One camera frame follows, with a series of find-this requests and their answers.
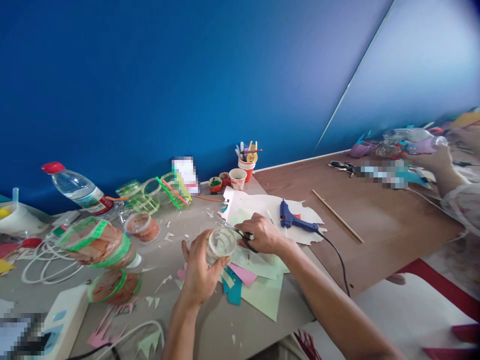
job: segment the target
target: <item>patterned sleeve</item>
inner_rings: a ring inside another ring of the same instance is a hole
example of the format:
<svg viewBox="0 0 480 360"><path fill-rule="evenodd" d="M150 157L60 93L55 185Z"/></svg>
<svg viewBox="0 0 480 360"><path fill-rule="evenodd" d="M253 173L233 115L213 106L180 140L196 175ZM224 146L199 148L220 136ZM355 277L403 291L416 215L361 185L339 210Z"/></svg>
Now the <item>patterned sleeve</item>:
<svg viewBox="0 0 480 360"><path fill-rule="evenodd" d="M441 206L469 232L480 236L480 183L461 185L450 191L441 200Z"/></svg>

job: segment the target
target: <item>blue wall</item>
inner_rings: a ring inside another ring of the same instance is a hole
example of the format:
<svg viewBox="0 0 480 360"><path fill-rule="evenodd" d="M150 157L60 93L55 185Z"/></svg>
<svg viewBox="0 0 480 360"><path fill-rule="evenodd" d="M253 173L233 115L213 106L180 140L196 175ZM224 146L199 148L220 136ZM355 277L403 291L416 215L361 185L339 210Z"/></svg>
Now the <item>blue wall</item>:
<svg viewBox="0 0 480 360"><path fill-rule="evenodd" d="M18 186L21 201L57 213L75 205L40 170L50 161L115 195L168 172L172 156L195 156L202 181L228 171L242 140L264 149L259 168L314 156L390 3L2 1L0 193ZM315 155L349 148L372 122L477 105L471 6L397 1ZM425 21L434 27L416 29ZM426 67L432 60L438 66Z"/></svg>

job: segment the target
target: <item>table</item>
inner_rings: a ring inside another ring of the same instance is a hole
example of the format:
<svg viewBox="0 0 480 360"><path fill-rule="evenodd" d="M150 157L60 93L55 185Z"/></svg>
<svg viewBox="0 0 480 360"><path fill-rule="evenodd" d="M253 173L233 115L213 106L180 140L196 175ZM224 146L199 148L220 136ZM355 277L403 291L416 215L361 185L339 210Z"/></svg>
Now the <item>table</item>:
<svg viewBox="0 0 480 360"><path fill-rule="evenodd" d="M208 191L206 187L206 185L202 185L203 194ZM245 185L244 190L252 195L265 194L265 191L254 178ZM216 213L220 210L219 204L220 202L193 198L192 205L182 210L181 213L171 207L163 208L153 215L158 222L161 219L160 239L163 239L170 232L174 234L171 237L173 242L161 240L157 244L147 245L137 242L138 253L142 256L142 262L133 271L140 272L141 269L155 268L141 274L142 286L138 295L141 297L160 297L159 306L155 309L154 302L149 308L145 300L138 301L131 315L120 315L115 318L109 333L116 336L126 324L128 324L126 330L128 331L140 323L155 319L163 327L165 335L167 334L172 307L180 294L180 289L171 280L167 281L157 294L154 295L154 291L164 278L171 275L175 279L177 270L183 268L185 261L180 241L184 238L184 235L188 234L188 239L193 240L200 233L200 228L205 230L216 227L216 218L210 219L206 214L206 209L209 208ZM114 220L113 223L120 227L118 219ZM307 246L303 247L303 251L320 269L327 273ZM48 312L61 291L73 288L89 279L94 279L104 271L84 267L70 279L58 284L28 285L20 280L21 273L27 263L24 260L16 262L16 269L0 277L1 297L16 302L14 308L16 313ZM65 266L65 263L66 261L63 260L54 261L52 268L48 269L47 275L61 269ZM38 272L34 266L28 272L28 276L29 279L37 279ZM202 306L198 315L194 359L246 359L312 321L314 316L310 312L298 284L290 274L286 274L283 279L277 322L272 321L244 300L241 306L229 304L227 297L223 295L222 285L218 283L216 293ZM97 328L106 311L107 306L105 304L90 304L71 356L77 356L92 349L86 344L86 341ZM138 341L149 335L153 330L153 326L145 327L130 339L120 343L117 349L122 359L135 359ZM235 345L232 341L232 335L236 337ZM155 354L150 355L151 359L160 357L160 346Z"/></svg>
<svg viewBox="0 0 480 360"><path fill-rule="evenodd" d="M303 201L325 222L324 235L345 263L351 296L361 293L412 261L431 254L456 238L464 227L406 189L388 189L369 179L352 177L327 166L330 161L350 161L345 152L257 171L254 177L267 194ZM352 233L312 193L315 190L364 240ZM326 242L312 251L337 284L345 290L340 260Z"/></svg>

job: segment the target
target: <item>gray table surface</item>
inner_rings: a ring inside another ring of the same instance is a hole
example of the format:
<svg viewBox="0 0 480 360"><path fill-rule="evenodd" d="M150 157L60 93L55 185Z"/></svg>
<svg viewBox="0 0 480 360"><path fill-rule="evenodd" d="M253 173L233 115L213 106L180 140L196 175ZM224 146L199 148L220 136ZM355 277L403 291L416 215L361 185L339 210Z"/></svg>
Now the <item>gray table surface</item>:
<svg viewBox="0 0 480 360"><path fill-rule="evenodd" d="M252 177L250 183L245 185L244 191L251 195L266 194L260 184ZM208 192L208 187L202 185L202 193ZM165 333L168 333L170 314L180 294L180 289L175 283L177 270L183 268L185 260L181 251L181 240L188 234L189 240L195 239L202 231L208 228L215 228L216 217L210 218L206 209L216 213L220 202L213 202L193 198L191 206L181 213L173 207L162 208L154 214L154 218L160 224L160 240L155 244L142 244L138 242L137 252L142 256L139 267L132 270L141 272L142 269L155 268L141 274L142 286L138 296L160 297L158 308L155 309L155 302L149 307L146 300L136 302L135 309L130 315L117 316L107 334L116 336L123 327L128 324L127 330L134 326L148 321L157 320ZM121 227L118 219L113 221L117 227ZM172 233L172 242L164 240L167 233ZM304 246L303 251L314 263L327 275L327 271L318 261L312 251ZM24 284L21 281L21 274L28 261L21 260L15 263L16 269L4 276L0 276L0 297L15 302L15 313L41 313L48 312L57 295L66 289L70 289L94 279L104 272L102 269L91 269L84 267L73 277L53 285ZM53 274L56 269L65 267L68 262L56 260L52 262L48 274ZM38 279L39 270L43 264L35 263L28 271L27 277L31 280ZM154 291L162 280L169 275L171 281L167 281L160 290ZM85 318L81 325L77 339L73 346L71 356L86 353L92 348L86 343L90 334L98 327L100 320L105 315L108 306L106 304L90 304ZM280 303L278 308L277 322L272 321L263 313L258 311L245 300L241 306L231 305L227 297L223 295L222 284L218 283L216 292L202 306L196 321L194 359L246 359L260 352L269 345L277 342L286 335L296 331L299 327L311 322L314 319L309 306L300 290L298 284L291 274L283 277L283 288L281 290ZM129 339L122 341L117 349L123 359L134 359L137 354L138 341L154 331L153 326L145 327ZM155 354L150 354L151 359L160 357L161 344ZM110 354L104 359L112 358Z"/></svg>

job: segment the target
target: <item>power strip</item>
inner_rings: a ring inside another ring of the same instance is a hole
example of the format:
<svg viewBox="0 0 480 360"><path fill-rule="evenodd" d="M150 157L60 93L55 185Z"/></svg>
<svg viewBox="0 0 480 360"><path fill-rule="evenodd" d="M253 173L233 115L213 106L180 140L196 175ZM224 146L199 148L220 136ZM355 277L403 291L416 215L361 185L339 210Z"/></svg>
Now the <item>power strip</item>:
<svg viewBox="0 0 480 360"><path fill-rule="evenodd" d="M43 352L34 358L65 360L70 356L89 307L88 287L82 284L58 294L41 328L41 335L50 337Z"/></svg>

